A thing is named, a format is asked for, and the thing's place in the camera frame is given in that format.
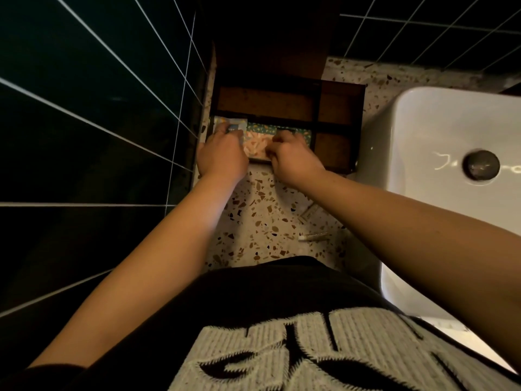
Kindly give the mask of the person's right hand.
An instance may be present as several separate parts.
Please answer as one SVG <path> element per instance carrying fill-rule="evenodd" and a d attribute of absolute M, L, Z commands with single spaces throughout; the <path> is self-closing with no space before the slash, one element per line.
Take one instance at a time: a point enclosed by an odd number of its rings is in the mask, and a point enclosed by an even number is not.
<path fill-rule="evenodd" d="M 302 136 L 302 149 L 288 157 L 270 159 L 277 179 L 284 185 L 307 194 L 309 187 L 326 170 L 319 158 L 307 146 Z"/>

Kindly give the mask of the person's left hand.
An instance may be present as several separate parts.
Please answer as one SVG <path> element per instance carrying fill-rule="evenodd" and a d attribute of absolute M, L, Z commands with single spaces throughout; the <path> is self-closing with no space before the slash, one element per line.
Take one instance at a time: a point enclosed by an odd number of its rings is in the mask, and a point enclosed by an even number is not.
<path fill-rule="evenodd" d="M 233 186 L 245 177 L 249 162 L 242 139 L 213 139 L 213 134 L 199 144 L 196 155 L 202 180 L 212 179 Z"/>

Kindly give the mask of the small blue and white packet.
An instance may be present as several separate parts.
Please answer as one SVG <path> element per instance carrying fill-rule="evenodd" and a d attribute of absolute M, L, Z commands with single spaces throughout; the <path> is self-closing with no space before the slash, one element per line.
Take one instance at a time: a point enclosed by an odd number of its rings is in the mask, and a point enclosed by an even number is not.
<path fill-rule="evenodd" d="M 227 131 L 247 131 L 248 120 L 246 118 L 226 118 L 221 116 L 214 116 L 214 125 L 228 124 Z"/>

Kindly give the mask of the patterned green and pink packet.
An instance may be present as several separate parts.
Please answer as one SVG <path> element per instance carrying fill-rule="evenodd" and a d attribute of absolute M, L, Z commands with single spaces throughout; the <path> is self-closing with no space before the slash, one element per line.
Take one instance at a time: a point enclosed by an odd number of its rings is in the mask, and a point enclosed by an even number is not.
<path fill-rule="evenodd" d="M 279 131 L 283 130 L 301 134 L 307 146 L 311 147 L 313 138 L 311 130 L 273 124 L 256 124 L 253 122 L 247 122 L 245 133 L 242 137 L 245 154 L 250 160 L 269 162 L 270 158 L 266 155 L 266 146 L 272 141 L 273 137 Z"/>

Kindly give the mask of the person's right forearm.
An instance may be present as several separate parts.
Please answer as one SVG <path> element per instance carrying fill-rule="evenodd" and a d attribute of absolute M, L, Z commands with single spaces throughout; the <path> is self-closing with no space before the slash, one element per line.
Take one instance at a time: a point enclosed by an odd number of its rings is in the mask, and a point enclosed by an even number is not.
<path fill-rule="evenodd" d="M 304 171 L 299 191 L 521 373 L 520 236 L 330 171 Z"/>

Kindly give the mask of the person's left forearm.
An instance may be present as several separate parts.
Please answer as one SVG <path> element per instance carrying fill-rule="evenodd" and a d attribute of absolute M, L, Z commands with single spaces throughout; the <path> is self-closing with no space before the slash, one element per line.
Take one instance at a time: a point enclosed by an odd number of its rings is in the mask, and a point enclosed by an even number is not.
<path fill-rule="evenodd" d="M 206 172 L 92 291 L 29 367 L 91 366 L 192 283 L 202 271 L 224 207 L 245 175 L 245 169 Z"/>

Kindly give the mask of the dark wooden organiser tray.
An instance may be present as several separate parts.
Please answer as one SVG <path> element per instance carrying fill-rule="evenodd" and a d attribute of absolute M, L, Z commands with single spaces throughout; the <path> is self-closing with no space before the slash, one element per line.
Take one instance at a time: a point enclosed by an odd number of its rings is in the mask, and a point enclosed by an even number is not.
<path fill-rule="evenodd" d="M 218 68 L 211 117 L 312 131 L 327 170 L 348 175 L 360 150 L 365 85 Z"/>

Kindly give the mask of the white ceramic sink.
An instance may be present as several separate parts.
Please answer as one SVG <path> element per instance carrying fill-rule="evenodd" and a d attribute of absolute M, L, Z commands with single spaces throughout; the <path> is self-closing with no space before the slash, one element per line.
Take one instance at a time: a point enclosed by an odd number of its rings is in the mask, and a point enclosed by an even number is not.
<path fill-rule="evenodd" d="M 499 158 L 497 177 L 465 176 L 462 160 L 474 150 Z M 355 180 L 521 236 L 521 96 L 402 92 L 363 127 Z"/>

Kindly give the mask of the black shirt with grey print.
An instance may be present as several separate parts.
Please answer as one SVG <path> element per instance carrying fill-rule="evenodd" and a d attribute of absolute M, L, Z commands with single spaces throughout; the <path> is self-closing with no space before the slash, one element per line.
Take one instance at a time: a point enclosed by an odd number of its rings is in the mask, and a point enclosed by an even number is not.
<path fill-rule="evenodd" d="M 521 391 L 521 376 L 312 257 L 200 276 L 88 368 L 26 391 Z"/>

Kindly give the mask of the metal sink drain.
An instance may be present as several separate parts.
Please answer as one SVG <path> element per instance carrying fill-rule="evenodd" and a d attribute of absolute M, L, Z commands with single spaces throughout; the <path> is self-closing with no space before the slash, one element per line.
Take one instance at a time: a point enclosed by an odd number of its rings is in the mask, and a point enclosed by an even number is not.
<path fill-rule="evenodd" d="M 499 175 L 500 168 L 499 158 L 488 150 L 474 150 L 462 160 L 462 170 L 472 181 L 490 181 Z"/>

